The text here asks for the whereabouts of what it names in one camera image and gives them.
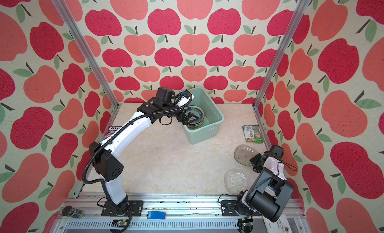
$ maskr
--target beige table surface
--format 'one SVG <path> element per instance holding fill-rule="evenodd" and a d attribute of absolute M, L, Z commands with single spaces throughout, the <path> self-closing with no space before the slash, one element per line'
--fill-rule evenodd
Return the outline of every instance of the beige table surface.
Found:
<path fill-rule="evenodd" d="M 121 126 L 129 120 L 140 103 L 123 103 L 113 122 Z M 218 104 L 224 122 L 216 137 L 191 145 L 176 120 L 171 125 L 156 121 L 139 134 L 122 152 L 118 160 L 124 165 L 122 184 L 126 192 L 164 194 L 228 193 L 224 174 L 228 169 L 242 169 L 252 185 L 257 173 L 233 157 L 240 144 L 247 144 L 259 153 L 264 144 L 247 143 L 242 125 L 256 125 L 249 104 Z M 92 169 L 90 180 L 99 178 Z M 102 192 L 101 184 L 85 185 L 84 192 Z"/>

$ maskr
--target patterned wall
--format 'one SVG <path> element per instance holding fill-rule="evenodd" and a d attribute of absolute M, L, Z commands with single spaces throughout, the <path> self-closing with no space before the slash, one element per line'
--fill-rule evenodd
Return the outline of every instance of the patterned wall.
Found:
<path fill-rule="evenodd" d="M 51 0 L 0 0 L 0 32 L 0 232 L 47 233 L 111 109 Z"/>
<path fill-rule="evenodd" d="M 259 112 L 313 233 L 384 231 L 384 0 L 312 0 Z"/>
<path fill-rule="evenodd" d="M 96 60 L 105 73 L 113 72 L 110 85 L 120 102 L 147 101 L 160 86 L 201 86 L 217 103 L 253 103 L 297 4 L 79 1 L 84 15 L 78 20 L 80 31 L 101 45 Z M 299 42 L 308 32 L 309 21 L 304 24 Z"/>

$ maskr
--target green snack packet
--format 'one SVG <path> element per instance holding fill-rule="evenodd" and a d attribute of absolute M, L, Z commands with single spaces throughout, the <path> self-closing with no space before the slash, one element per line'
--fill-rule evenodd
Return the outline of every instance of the green snack packet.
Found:
<path fill-rule="evenodd" d="M 264 139 L 258 125 L 244 125 L 243 132 L 246 142 L 254 142 L 256 144 L 264 143 Z"/>

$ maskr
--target black mounting plate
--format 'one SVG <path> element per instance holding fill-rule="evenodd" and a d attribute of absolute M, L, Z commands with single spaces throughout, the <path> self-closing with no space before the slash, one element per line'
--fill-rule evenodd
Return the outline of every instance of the black mounting plate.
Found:
<path fill-rule="evenodd" d="M 221 214 L 223 216 L 239 216 L 235 211 L 235 202 L 236 202 L 235 200 L 222 200 Z M 252 216 L 262 216 L 262 214 L 256 211 L 252 213 Z"/>
<path fill-rule="evenodd" d="M 143 208 L 143 201 L 142 200 L 129 200 L 129 207 L 132 208 L 133 214 L 132 216 L 141 216 L 141 211 Z M 114 216 L 116 217 L 117 215 L 121 216 L 121 212 L 116 212 L 111 204 L 106 201 L 103 207 L 103 211 L 101 212 L 101 216 Z"/>

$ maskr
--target green plastic bin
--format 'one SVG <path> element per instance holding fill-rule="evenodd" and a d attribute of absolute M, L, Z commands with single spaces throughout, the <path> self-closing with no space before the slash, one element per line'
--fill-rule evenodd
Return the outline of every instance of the green plastic bin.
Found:
<path fill-rule="evenodd" d="M 189 129 L 183 125 L 189 142 L 196 144 L 217 135 L 220 124 L 224 121 L 224 115 L 202 87 L 195 87 L 189 91 L 195 96 L 189 105 L 202 108 L 205 114 L 205 121 L 199 127 Z"/>

